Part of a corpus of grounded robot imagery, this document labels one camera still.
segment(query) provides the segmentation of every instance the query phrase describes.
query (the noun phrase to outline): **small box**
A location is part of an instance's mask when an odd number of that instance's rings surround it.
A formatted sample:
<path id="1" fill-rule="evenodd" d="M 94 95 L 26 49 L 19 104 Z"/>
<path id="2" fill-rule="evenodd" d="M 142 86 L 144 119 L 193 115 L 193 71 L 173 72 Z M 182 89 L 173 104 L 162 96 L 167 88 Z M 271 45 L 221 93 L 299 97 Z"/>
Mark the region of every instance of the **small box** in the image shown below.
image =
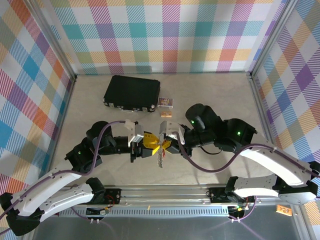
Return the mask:
<path id="1" fill-rule="evenodd" d="M 161 117 L 162 118 L 171 118 L 172 117 L 172 112 L 171 111 L 162 111 L 161 112 Z"/>
<path id="2" fill-rule="evenodd" d="M 114 75 L 103 97 L 104 105 L 132 112 L 154 112 L 158 103 L 158 80 Z"/>
<path id="3" fill-rule="evenodd" d="M 167 98 L 167 97 L 159 97 L 158 107 L 173 108 L 174 107 L 174 99 Z"/>
<path id="4" fill-rule="evenodd" d="M 289 217 L 292 216 L 292 209 L 287 206 L 277 205 L 276 206 L 276 212 L 280 214 L 287 215 Z"/>

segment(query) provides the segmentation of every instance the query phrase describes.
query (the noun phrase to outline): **yellow object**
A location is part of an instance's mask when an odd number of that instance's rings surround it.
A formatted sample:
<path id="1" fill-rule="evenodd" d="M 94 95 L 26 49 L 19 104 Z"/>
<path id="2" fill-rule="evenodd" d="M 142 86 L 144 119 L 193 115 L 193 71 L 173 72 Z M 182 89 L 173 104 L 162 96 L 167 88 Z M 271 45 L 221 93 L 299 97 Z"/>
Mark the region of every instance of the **yellow object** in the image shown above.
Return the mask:
<path id="1" fill-rule="evenodd" d="M 276 212 L 280 214 L 287 215 L 289 217 L 292 216 L 292 209 L 290 207 L 282 206 L 282 205 L 277 205 L 276 206 Z"/>
<path id="2" fill-rule="evenodd" d="M 147 132 L 144 133 L 143 146 L 147 149 L 152 149 L 152 155 L 154 155 L 160 148 L 159 142 L 159 138 L 154 134 Z"/>
<path id="3" fill-rule="evenodd" d="M 147 149 L 152 149 L 152 156 L 156 154 L 156 152 L 159 150 L 159 138 L 157 138 L 154 134 L 145 132 L 143 137 L 143 146 Z M 162 143 L 162 149 L 166 150 L 168 147 L 170 147 L 171 141 L 164 140 Z"/>
<path id="4" fill-rule="evenodd" d="M 162 143 L 162 149 L 166 150 L 168 147 L 170 147 L 171 141 L 164 140 Z"/>

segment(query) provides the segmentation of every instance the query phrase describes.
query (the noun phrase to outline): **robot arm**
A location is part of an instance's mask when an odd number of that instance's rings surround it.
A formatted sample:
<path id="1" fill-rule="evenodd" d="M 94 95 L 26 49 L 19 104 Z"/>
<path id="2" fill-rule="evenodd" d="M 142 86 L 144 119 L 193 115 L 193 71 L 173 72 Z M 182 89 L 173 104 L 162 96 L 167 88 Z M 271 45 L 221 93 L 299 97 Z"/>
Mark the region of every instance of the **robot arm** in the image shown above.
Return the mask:
<path id="1" fill-rule="evenodd" d="M 144 136 L 142 127 L 129 120 L 123 123 L 128 129 L 128 137 L 113 137 L 107 122 L 96 122 L 86 132 L 82 142 L 67 153 L 65 160 L 54 169 L 26 189 L 14 194 L 5 192 L 0 196 L 0 205 L 7 213 L 7 222 L 15 235 L 21 236 L 32 231 L 48 217 L 74 205 L 101 203 L 104 200 L 105 188 L 98 178 L 89 178 L 86 183 L 63 193 L 58 191 L 92 171 L 96 148 L 99 155 L 130 153 L 131 161 L 140 157 L 138 153 L 141 147 L 138 144 Z M 102 163 L 99 155 L 94 168 Z"/>
<path id="2" fill-rule="evenodd" d="M 222 151 L 233 152 L 235 157 L 247 157 L 274 173 L 254 178 L 231 177 L 226 192 L 241 198 L 274 196 L 294 205 L 302 205 L 316 198 L 318 186 L 311 180 L 318 177 L 320 167 L 317 162 L 308 163 L 295 159 L 277 149 L 246 122 L 236 118 L 222 121 L 209 106 L 195 104 L 187 110 L 185 116 L 193 129 L 171 122 L 161 124 L 163 127 L 160 128 L 160 134 L 171 140 L 167 151 L 181 154 L 183 148 L 187 153 L 187 156 L 183 156 L 190 159 L 192 148 L 214 144 Z M 178 142 L 176 133 L 179 134 L 181 143 Z"/>
<path id="3" fill-rule="evenodd" d="M 255 178 L 231 177 L 224 191 L 230 201 L 244 202 L 249 196 L 278 196 L 290 204 L 301 205 L 316 197 L 318 186 L 311 179 L 318 177 L 318 163 L 294 159 L 265 140 L 246 122 L 236 118 L 222 121 L 209 106 L 195 104 L 185 116 L 193 129 L 164 121 L 160 126 L 159 139 L 150 132 L 144 132 L 137 122 L 123 121 L 128 136 L 118 137 L 113 137 L 111 127 L 106 126 L 107 122 L 96 122 L 86 132 L 86 138 L 66 154 L 65 161 L 28 188 L 0 196 L 0 205 L 7 214 L 6 219 L 12 231 L 21 236 L 64 209 L 87 202 L 101 203 L 105 188 L 97 178 L 90 178 L 76 188 L 57 193 L 62 187 L 92 171 L 94 151 L 98 153 L 95 168 L 102 163 L 100 155 L 126 153 L 130 154 L 133 163 L 138 157 L 154 155 L 161 145 L 162 149 L 172 154 L 182 154 L 183 149 L 183 156 L 187 158 L 192 156 L 193 148 L 214 144 L 222 151 L 235 153 L 234 157 L 242 155 L 250 158 L 274 173 Z"/>

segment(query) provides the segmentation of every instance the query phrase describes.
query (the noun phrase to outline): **plaid wallpaper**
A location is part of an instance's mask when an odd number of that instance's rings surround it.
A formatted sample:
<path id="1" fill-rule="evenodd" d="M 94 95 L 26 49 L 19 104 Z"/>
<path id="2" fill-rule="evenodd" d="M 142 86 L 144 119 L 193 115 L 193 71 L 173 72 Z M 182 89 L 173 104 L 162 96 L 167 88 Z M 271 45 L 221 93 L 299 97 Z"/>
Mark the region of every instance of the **plaid wallpaper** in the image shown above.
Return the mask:
<path id="1" fill-rule="evenodd" d="M 272 30 L 274 29 L 274 26 L 276 25 L 276 22 L 277 22 L 277 20 L 278 20 L 278 18 L 279 18 L 279 16 L 280 16 L 282 10 L 284 9 L 284 7 L 285 7 L 285 5 L 286 5 L 286 3 L 287 3 L 288 1 L 289 1 L 289 0 L 281 0 L 281 3 L 280 3 L 280 5 L 279 5 L 278 9 L 276 10 L 276 13 L 275 13 L 275 15 L 273 16 L 272 21 L 271 21 L 271 23 L 270 23 L 267 31 L 266 31 L 265 34 L 264 34 L 264 37 L 263 37 L 263 39 L 262 39 L 262 41 L 261 41 L 261 43 L 260 43 L 260 45 L 259 45 L 259 48 L 258 48 L 258 50 L 256 51 L 256 53 L 255 53 L 255 55 L 254 55 L 254 57 L 253 57 L 253 61 L 251 62 L 250 67 L 249 67 L 249 69 L 248 69 L 249 72 L 252 72 L 252 70 L 253 70 L 253 68 L 254 68 L 257 60 L 258 60 L 258 57 L 259 57 L 260 54 L 261 54 L 261 51 L 264 49 L 264 47 L 265 47 L 265 45 L 266 45 L 266 42 L 267 42 L 267 40 L 268 40 L 268 38 L 269 38 Z"/>
<path id="2" fill-rule="evenodd" d="M 300 0 L 256 76 L 276 144 L 320 162 L 320 1 Z M 320 236 L 320 202 L 306 204 Z"/>
<path id="3" fill-rule="evenodd" d="M 23 0 L 0 6 L 1 195 L 22 190 L 46 170 L 71 81 Z M 7 227 L 3 218 L 0 232 Z M 3 238 L 16 239 L 11 231 Z"/>
<path id="4" fill-rule="evenodd" d="M 258 50 L 257 39 L 268 34 L 261 29 L 271 6 L 284 5 L 281 0 L 37 1 L 79 74 L 243 71 Z"/>

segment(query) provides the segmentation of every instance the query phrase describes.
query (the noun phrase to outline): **metal extrusion bar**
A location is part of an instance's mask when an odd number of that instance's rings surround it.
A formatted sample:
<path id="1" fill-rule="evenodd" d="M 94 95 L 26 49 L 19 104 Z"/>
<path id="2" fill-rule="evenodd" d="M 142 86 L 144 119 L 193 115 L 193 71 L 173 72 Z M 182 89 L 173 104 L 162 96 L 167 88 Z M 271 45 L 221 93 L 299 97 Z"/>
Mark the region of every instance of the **metal extrusion bar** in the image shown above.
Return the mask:
<path id="1" fill-rule="evenodd" d="M 305 206 L 291 205 L 291 209 L 300 238 L 303 240 L 316 240 L 315 232 L 306 216 Z"/>
<path id="2" fill-rule="evenodd" d="M 211 203 L 209 188 L 225 188 L 223 184 L 176 184 L 176 185 L 124 185 L 104 186 L 121 189 L 120 207 L 212 207 L 237 206 L 237 202 Z M 277 197 L 259 197 L 258 205 L 285 204 Z M 80 204 L 78 207 L 104 208 L 102 204 Z"/>
<path id="3" fill-rule="evenodd" d="M 258 112 L 259 115 L 259 119 L 262 125 L 262 130 L 263 130 L 263 134 L 265 136 L 265 138 L 267 140 L 269 140 L 270 142 L 272 142 L 273 144 L 276 143 L 276 141 L 274 140 L 273 137 L 273 133 L 272 133 L 272 129 L 270 126 L 270 122 L 268 120 L 268 116 L 267 116 L 267 112 L 264 108 L 261 96 L 259 94 L 259 90 L 258 87 L 256 85 L 256 82 L 251 78 L 250 74 L 247 73 L 247 78 L 249 80 L 249 85 L 251 88 L 251 92 L 252 92 L 252 96 L 253 96 L 253 100 L 256 106 L 256 110 Z"/>
<path id="4" fill-rule="evenodd" d="M 259 55 L 253 69 L 252 69 L 252 78 L 255 79 L 259 69 L 265 63 L 272 47 L 275 45 L 276 41 L 278 40 L 279 35 L 281 34 L 283 28 L 285 27 L 289 16 L 291 15 L 292 11 L 295 9 L 299 0 L 287 0 L 286 5 L 283 8 L 281 15 L 279 16 L 278 20 L 275 23 L 273 30 L 271 31 L 264 48 Z"/>
<path id="5" fill-rule="evenodd" d="M 76 207 L 76 212 L 86 215 L 85 208 Z M 142 217 L 142 218 L 186 218 L 186 217 L 227 217 L 228 206 L 198 206 L 198 207 L 117 207 L 107 215 L 86 215 L 88 218 L 104 217 Z M 66 209 L 59 213 L 59 217 L 76 217 L 73 211 Z"/>

